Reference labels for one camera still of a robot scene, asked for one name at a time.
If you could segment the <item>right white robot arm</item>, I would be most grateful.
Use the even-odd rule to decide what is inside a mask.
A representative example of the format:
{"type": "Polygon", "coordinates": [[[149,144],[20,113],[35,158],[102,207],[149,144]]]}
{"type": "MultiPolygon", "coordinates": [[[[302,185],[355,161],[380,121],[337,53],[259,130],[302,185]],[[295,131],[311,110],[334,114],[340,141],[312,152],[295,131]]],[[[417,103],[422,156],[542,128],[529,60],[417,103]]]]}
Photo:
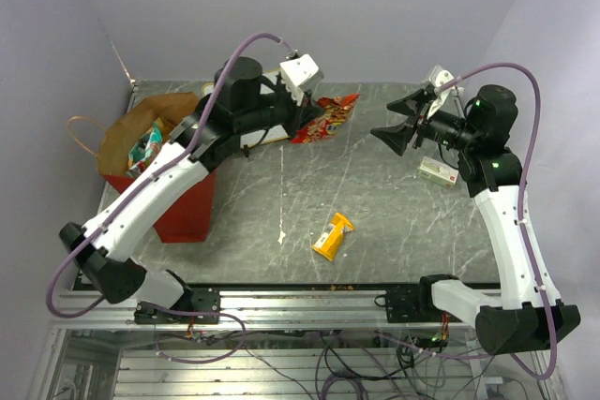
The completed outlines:
{"type": "Polygon", "coordinates": [[[490,355],[550,350],[579,325],[580,314],[563,302],[548,274],[519,185],[523,169],[506,145],[518,116],[516,97],[485,85],[463,117],[434,111],[433,99],[427,86],[388,103],[405,121],[371,133],[399,156],[425,140],[457,151],[459,175],[487,228],[501,293],[491,297],[451,274],[425,275],[412,300],[414,313],[431,321],[445,312],[470,325],[490,355]]]}

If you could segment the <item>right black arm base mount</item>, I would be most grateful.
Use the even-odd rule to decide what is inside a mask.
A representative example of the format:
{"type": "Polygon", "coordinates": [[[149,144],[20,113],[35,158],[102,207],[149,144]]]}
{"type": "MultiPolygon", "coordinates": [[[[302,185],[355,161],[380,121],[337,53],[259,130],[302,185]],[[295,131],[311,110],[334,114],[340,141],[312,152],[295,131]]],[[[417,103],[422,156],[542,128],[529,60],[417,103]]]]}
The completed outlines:
{"type": "Polygon", "coordinates": [[[377,295],[373,303],[385,310],[388,323],[434,322],[443,317],[443,311],[433,304],[432,286],[446,280],[458,278],[450,274],[422,276],[417,283],[395,285],[377,295]]]}

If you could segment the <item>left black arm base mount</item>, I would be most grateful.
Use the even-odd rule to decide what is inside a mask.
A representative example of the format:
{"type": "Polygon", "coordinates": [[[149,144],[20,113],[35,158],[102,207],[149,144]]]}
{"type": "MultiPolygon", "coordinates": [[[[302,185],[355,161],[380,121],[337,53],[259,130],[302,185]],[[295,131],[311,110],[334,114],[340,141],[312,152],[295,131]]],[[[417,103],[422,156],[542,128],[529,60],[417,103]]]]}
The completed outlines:
{"type": "Polygon", "coordinates": [[[183,297],[166,312],[167,307],[156,308],[150,303],[140,302],[134,312],[134,322],[138,325],[170,325],[193,321],[199,324],[217,324],[221,307],[218,291],[208,289],[187,289],[183,297]]]}

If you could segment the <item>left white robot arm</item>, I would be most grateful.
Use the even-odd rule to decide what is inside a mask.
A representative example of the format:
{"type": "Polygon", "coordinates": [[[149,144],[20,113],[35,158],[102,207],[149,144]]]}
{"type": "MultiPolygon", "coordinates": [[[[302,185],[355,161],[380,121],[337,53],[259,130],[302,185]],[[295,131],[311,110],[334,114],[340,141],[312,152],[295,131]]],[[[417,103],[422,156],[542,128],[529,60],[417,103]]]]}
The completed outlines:
{"type": "Polygon", "coordinates": [[[185,282],[170,271],[144,268],[132,257],[135,246],[180,197],[240,151],[244,137],[277,126],[293,136],[316,118],[321,110],[311,97],[322,78],[309,54],[294,56],[280,64],[264,95],[268,80],[262,66],[238,57],[217,73],[211,95],[174,128],[150,167],[107,210],[60,230],[62,243],[102,300],[157,304],[170,322],[189,315],[185,282]]]}

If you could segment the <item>teal Fox's mint candy bag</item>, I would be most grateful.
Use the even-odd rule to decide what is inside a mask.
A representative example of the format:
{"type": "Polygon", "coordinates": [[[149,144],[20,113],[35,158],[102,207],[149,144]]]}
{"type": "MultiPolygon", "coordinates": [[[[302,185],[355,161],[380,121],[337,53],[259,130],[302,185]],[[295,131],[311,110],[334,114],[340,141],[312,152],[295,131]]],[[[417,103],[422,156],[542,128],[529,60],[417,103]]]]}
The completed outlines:
{"type": "Polygon", "coordinates": [[[164,123],[155,120],[140,136],[127,155],[126,176],[138,178],[158,155],[163,143],[164,123]]]}

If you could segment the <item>red candy packet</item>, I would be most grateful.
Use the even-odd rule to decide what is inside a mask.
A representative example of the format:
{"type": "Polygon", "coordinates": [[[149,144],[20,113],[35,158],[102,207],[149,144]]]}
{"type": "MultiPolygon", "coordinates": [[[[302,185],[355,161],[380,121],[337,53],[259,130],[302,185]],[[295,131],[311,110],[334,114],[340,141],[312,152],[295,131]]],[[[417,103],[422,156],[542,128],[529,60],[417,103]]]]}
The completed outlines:
{"type": "Polygon", "coordinates": [[[304,144],[333,138],[350,119],[359,97],[359,94],[321,97],[317,105],[322,108],[322,113],[300,128],[291,143],[304,144]]]}

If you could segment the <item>yellow snack bar packet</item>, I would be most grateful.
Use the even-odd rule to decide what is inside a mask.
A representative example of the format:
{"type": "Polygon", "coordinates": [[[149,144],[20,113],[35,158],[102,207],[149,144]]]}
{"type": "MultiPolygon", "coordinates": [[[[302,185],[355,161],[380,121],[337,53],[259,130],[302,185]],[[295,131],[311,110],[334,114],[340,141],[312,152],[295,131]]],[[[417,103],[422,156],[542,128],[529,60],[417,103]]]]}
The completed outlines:
{"type": "Polygon", "coordinates": [[[336,213],[311,248],[327,260],[333,261],[345,235],[354,230],[353,223],[345,215],[336,213]]]}

